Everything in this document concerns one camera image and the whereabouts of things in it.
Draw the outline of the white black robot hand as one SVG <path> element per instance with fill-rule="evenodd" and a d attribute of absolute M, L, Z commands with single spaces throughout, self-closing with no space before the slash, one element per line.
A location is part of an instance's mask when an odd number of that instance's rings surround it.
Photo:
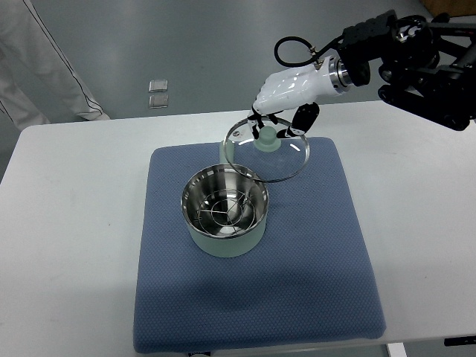
<path fill-rule="evenodd" d="M 263 119 L 277 123 L 277 114 L 295 109 L 292 124 L 277 133 L 278 138 L 306 134 L 319 115 L 317 99 L 349 91 L 353 82 L 342 60 L 326 57 L 317 64 L 288 68 L 270 75 L 252 104 L 248 125 L 255 139 L 264 127 Z"/>

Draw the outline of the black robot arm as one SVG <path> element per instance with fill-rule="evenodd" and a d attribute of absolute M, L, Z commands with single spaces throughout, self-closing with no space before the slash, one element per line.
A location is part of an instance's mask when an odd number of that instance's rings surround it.
<path fill-rule="evenodd" d="M 370 82 L 370 61 L 382 61 L 385 103 L 455 131 L 475 119 L 475 25 L 389 10 L 345 28 L 335 49 L 355 86 Z"/>

